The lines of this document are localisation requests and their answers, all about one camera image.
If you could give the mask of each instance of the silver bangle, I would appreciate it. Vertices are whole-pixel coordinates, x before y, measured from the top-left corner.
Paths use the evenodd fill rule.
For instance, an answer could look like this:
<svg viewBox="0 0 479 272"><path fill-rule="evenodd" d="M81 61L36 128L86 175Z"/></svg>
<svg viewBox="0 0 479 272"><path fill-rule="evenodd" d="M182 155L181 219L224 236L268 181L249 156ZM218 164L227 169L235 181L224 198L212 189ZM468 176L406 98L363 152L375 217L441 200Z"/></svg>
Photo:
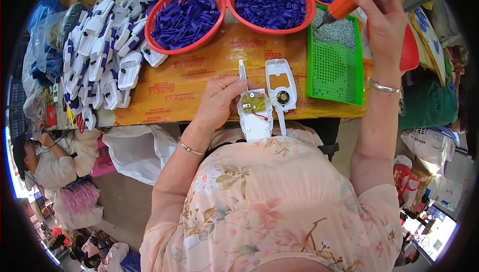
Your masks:
<svg viewBox="0 0 479 272"><path fill-rule="evenodd" d="M374 82L373 80L369 79L369 84L371 86L373 86L375 89L379 89L379 90L382 90L382 91L386 91L386 92L390 92L390 93L399 93L401 91L401 89L396 89L396 88L391 88L391 87L387 87L387 86L383 86L381 84L378 84L376 82Z"/></svg>
<svg viewBox="0 0 479 272"><path fill-rule="evenodd" d="M184 149L186 149L186 151L192 152L192 153L194 153L195 155L203 156L204 154L206 154L206 152L198 152L198 151L194 151L194 150L190 149L188 146L186 146L186 145L181 141L181 136L178 137L178 142L181 144L181 146L182 146Z"/></svg>

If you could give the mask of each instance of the circuit board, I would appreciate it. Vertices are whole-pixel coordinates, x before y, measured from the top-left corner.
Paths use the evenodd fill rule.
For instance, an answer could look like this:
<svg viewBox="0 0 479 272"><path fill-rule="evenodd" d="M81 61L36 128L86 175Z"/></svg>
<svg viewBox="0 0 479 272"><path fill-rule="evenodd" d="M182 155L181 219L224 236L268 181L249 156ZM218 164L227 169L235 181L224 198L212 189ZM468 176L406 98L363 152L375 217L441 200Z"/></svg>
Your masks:
<svg viewBox="0 0 479 272"><path fill-rule="evenodd" d="M258 109L258 112L266 111L266 95L263 93L250 92L242 97L241 105L244 113L251 113Z"/></svg>

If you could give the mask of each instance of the pink floral blouse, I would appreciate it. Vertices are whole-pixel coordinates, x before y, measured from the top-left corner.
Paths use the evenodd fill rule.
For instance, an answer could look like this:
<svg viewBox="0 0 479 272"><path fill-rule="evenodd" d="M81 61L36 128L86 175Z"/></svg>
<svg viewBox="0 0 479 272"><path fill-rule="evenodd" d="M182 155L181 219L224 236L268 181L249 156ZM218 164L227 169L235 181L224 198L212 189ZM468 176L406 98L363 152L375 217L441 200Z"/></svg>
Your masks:
<svg viewBox="0 0 479 272"><path fill-rule="evenodd" d="M248 272L284 257L335 272L391 271L402 245L396 189L356 197L312 130L219 148L196 173L178 223L158 222L141 270ZM241 130L219 132L212 146Z"/></svg>

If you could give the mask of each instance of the green bag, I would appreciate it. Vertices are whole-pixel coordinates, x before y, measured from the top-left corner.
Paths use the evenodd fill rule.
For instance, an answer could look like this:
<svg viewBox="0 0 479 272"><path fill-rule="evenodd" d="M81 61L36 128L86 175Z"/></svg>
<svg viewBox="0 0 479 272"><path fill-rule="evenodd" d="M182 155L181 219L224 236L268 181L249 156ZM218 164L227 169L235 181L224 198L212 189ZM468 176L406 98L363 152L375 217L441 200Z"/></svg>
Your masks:
<svg viewBox="0 0 479 272"><path fill-rule="evenodd" d="M451 80L442 87L437 78L404 88L405 114L399 116L398 129L447 125L458 119L458 104Z"/></svg>

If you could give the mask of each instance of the pink stool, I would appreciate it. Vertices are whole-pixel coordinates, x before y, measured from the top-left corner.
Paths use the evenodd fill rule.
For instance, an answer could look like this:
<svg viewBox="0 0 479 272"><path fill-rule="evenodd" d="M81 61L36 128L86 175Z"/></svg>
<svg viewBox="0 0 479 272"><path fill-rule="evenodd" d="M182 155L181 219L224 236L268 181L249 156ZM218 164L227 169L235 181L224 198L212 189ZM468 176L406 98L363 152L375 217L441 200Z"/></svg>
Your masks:
<svg viewBox="0 0 479 272"><path fill-rule="evenodd" d="M98 152L99 156L96 158L95 165L93 166L91 176L100 176L106 173L115 171L115 166L108 154L108 146L103 143L103 133L98 137Z"/></svg>

